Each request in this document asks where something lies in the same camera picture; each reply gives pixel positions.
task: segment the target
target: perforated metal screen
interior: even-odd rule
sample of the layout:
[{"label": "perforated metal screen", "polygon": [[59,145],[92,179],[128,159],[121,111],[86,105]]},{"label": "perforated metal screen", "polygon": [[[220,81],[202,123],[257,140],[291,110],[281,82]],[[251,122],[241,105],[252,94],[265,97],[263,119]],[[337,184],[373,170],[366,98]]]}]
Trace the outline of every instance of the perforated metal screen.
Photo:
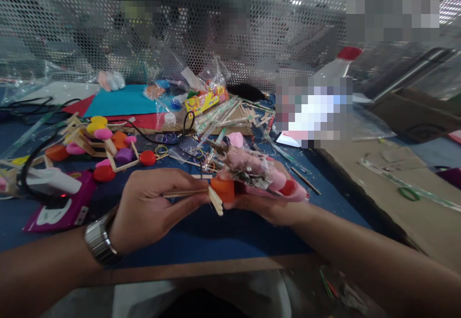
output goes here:
[{"label": "perforated metal screen", "polygon": [[459,46],[459,3],[441,0],[437,43],[348,43],[346,0],[0,0],[0,75],[40,76],[48,60],[145,83],[146,64],[171,73],[152,45],[160,41],[194,73],[218,54],[232,83],[274,92],[277,77],[309,76],[342,46],[356,45],[364,53],[350,75],[363,91],[396,61]]}]

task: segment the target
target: silver watch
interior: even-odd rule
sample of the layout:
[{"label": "silver watch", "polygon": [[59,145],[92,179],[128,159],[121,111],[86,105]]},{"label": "silver watch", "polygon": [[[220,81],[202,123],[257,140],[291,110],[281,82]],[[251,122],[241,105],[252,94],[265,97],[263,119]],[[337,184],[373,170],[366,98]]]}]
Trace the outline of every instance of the silver watch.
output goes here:
[{"label": "silver watch", "polygon": [[85,231],[85,240],[96,260],[103,266],[117,263],[122,255],[115,250],[109,240],[108,229],[117,213],[118,206],[97,221],[89,224]]}]

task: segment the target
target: blue paper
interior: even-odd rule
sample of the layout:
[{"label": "blue paper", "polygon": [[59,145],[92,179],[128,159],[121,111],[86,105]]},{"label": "blue paper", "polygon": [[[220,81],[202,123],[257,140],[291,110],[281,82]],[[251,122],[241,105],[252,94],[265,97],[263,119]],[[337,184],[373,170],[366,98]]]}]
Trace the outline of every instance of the blue paper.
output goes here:
[{"label": "blue paper", "polygon": [[[86,111],[85,117],[166,112],[167,110],[163,107],[157,110],[158,103],[143,96],[143,90],[146,86],[127,85],[122,90],[111,92],[101,89]],[[169,106],[171,98],[163,96],[162,101],[169,101],[169,103],[166,103]]]}]

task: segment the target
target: red bottle cap lid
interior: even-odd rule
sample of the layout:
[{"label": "red bottle cap lid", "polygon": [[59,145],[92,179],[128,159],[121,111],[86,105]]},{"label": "red bottle cap lid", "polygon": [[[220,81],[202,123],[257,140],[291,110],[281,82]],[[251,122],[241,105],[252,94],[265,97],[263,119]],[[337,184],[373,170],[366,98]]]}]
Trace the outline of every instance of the red bottle cap lid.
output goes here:
[{"label": "red bottle cap lid", "polygon": [[362,53],[362,49],[355,48],[355,47],[345,47],[341,52],[338,54],[339,59],[354,61],[359,55]]},{"label": "red bottle cap lid", "polygon": [[139,160],[145,166],[151,166],[155,164],[156,161],[155,153],[153,151],[147,150],[143,151],[143,153],[139,156]]},{"label": "red bottle cap lid", "polygon": [[95,169],[93,178],[99,182],[109,182],[115,178],[115,173],[111,166],[100,166]]}]

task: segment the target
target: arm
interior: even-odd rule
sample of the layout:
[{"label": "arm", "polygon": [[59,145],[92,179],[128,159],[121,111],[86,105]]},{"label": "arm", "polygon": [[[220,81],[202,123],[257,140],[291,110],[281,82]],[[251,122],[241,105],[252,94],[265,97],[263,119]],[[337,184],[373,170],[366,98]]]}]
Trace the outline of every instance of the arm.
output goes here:
[{"label": "arm", "polygon": [[[205,193],[171,204],[159,195],[207,186],[176,169],[133,172],[109,232],[113,247],[128,254],[160,240],[209,200]],[[93,258],[81,227],[0,254],[0,269],[2,316],[37,317],[103,267]]]},{"label": "arm", "polygon": [[307,203],[242,196],[225,205],[233,207],[290,226],[395,315],[453,317],[461,312],[461,276],[407,246]]}]

